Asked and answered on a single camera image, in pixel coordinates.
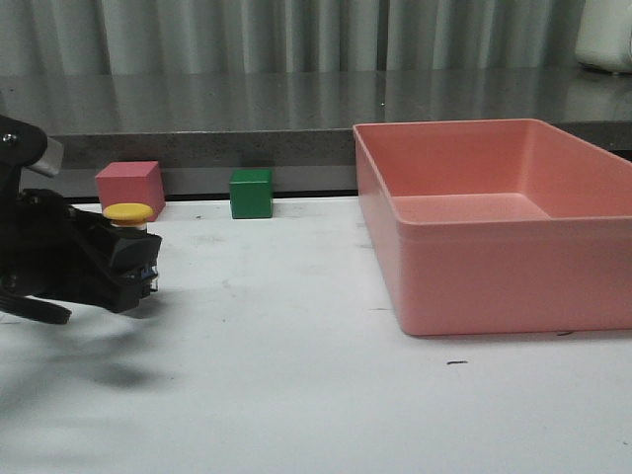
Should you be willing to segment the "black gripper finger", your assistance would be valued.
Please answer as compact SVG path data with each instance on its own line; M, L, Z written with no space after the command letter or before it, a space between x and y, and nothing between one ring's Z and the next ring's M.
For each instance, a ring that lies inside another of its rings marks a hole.
M71 209L71 300L121 313L153 291L162 238Z

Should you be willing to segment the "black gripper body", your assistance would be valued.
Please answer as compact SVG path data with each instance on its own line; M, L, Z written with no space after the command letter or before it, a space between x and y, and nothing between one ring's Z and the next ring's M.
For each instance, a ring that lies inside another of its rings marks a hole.
M1 194L1 300L107 300L107 228L100 213L84 211L50 190Z

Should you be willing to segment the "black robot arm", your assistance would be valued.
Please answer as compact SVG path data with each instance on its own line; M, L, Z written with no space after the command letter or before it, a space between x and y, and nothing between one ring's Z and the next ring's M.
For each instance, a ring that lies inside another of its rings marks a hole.
M146 229L152 210L135 216L80 210L48 189L22 189L30 169L53 177L62 145L39 127L1 118L1 309L63 325L63 302L121 313L157 289L160 236Z

